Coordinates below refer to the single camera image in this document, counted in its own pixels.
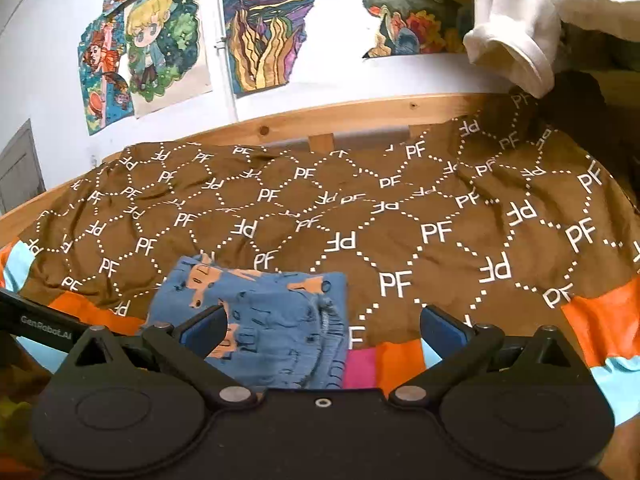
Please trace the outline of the blue patterned children's pants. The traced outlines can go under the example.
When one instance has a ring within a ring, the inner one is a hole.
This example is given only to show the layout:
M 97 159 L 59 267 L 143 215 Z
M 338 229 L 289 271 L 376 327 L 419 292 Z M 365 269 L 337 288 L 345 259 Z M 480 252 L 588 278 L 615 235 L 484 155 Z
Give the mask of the blue patterned children's pants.
M 227 333 L 205 361 L 255 391 L 338 389 L 345 374 L 347 280 L 327 274 L 225 269 L 182 257 L 156 292 L 146 324 L 178 326 L 210 307 Z

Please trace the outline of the brown PF patterned blanket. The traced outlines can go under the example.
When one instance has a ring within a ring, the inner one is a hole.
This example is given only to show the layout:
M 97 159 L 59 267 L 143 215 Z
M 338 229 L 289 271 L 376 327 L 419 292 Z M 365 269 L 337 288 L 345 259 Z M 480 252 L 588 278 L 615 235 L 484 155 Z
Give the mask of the brown PF patterned blanket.
M 70 184 L 1 251 L 9 292 L 131 335 L 247 309 L 262 284 L 337 292 L 354 349 L 416 367 L 436 306 L 514 335 L 553 324 L 616 422 L 639 411 L 638 143 L 591 82 L 497 96 L 416 138 L 306 153 L 142 143 Z

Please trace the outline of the grey door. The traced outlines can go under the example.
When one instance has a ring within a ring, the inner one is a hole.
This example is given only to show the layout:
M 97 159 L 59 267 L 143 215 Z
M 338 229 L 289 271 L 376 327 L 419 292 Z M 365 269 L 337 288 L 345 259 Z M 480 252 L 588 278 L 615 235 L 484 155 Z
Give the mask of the grey door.
M 6 214 L 46 190 L 30 120 L 21 126 L 1 152 L 0 206 Z

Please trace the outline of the red-haired cartoon poster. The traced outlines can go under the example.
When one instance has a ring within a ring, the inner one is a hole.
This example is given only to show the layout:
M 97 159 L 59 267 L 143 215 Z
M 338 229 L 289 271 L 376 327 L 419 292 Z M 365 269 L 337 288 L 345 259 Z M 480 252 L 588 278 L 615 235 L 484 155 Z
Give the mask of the red-haired cartoon poster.
M 79 81 L 90 136 L 134 114 L 129 86 L 119 73 L 120 59 L 126 53 L 122 11 L 99 16 L 80 37 Z

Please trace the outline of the blond anime character poster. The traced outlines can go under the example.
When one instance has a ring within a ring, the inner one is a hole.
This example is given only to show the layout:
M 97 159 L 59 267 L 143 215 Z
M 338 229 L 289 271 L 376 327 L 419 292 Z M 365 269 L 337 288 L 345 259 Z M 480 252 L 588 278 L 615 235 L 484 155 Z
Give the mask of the blond anime character poster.
M 136 0 L 125 9 L 127 81 L 141 118 L 210 90 L 198 0 Z

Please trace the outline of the colourful landscape painting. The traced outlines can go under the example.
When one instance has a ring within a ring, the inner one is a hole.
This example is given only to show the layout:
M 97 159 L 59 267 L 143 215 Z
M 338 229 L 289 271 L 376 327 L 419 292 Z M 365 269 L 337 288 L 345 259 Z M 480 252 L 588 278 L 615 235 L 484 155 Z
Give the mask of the colourful landscape painting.
M 365 58 L 465 51 L 463 37 L 474 23 L 474 0 L 361 0 L 378 19 L 374 45 Z

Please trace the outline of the white hanging garment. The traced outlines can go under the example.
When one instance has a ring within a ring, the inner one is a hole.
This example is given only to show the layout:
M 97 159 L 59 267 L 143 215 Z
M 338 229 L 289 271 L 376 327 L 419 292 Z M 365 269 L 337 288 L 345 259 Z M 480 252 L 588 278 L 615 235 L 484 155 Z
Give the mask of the white hanging garment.
M 469 61 L 539 99 L 554 86 L 562 25 L 639 40 L 639 0 L 474 0 Z

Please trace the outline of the starry night swirl painting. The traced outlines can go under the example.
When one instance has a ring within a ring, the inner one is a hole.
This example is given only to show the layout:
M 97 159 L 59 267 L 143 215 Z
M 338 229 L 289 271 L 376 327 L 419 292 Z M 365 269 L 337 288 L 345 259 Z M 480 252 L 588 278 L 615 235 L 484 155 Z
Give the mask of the starry night swirl painting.
M 233 93 L 285 86 L 314 0 L 222 0 Z

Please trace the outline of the wooden bed frame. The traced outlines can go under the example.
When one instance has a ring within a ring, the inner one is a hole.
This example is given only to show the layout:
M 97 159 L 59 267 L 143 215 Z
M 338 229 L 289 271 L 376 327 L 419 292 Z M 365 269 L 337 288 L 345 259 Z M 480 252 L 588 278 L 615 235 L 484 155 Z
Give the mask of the wooden bed frame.
M 263 146 L 304 140 L 311 151 L 326 154 L 334 150 L 335 137 L 341 134 L 364 136 L 380 132 L 389 136 L 401 130 L 415 139 L 428 126 L 470 114 L 497 94 L 495 91 L 422 94 L 303 108 L 206 130 L 180 141 L 205 146 Z

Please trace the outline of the white wall pipe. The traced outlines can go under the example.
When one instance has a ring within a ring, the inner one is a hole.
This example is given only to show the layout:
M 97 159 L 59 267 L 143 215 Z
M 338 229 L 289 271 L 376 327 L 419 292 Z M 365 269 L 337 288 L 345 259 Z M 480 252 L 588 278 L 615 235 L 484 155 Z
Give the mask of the white wall pipe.
M 216 0 L 218 21 L 220 25 L 220 39 L 216 42 L 216 55 L 222 58 L 224 62 L 224 71 L 226 72 L 226 81 L 229 89 L 229 100 L 232 109 L 232 116 L 235 122 L 239 121 L 238 107 L 236 106 L 236 96 L 234 94 L 233 80 L 231 75 L 231 67 L 229 61 L 227 26 L 224 20 L 224 0 Z

